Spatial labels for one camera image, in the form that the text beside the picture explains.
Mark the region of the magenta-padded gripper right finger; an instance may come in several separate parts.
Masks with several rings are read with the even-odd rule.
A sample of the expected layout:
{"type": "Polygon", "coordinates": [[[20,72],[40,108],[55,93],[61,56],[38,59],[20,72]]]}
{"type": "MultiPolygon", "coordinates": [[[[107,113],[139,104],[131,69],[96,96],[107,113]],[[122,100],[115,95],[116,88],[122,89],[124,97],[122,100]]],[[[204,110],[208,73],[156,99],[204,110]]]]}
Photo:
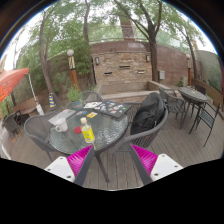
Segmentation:
{"type": "Polygon", "coordinates": [[[168,155],[156,155],[140,146],[131,145],[130,154],[143,185],[152,183],[182,169],[182,166],[168,155]]]}

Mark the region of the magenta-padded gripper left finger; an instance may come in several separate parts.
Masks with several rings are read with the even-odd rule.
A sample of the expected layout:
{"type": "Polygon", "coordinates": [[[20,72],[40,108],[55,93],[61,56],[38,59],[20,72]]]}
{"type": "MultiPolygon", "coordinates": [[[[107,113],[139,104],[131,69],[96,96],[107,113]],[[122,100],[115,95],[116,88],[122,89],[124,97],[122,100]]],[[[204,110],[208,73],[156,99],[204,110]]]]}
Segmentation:
{"type": "Polygon", "coordinates": [[[89,145],[68,157],[58,157],[45,171],[82,186],[94,154],[94,146],[89,145]]]}

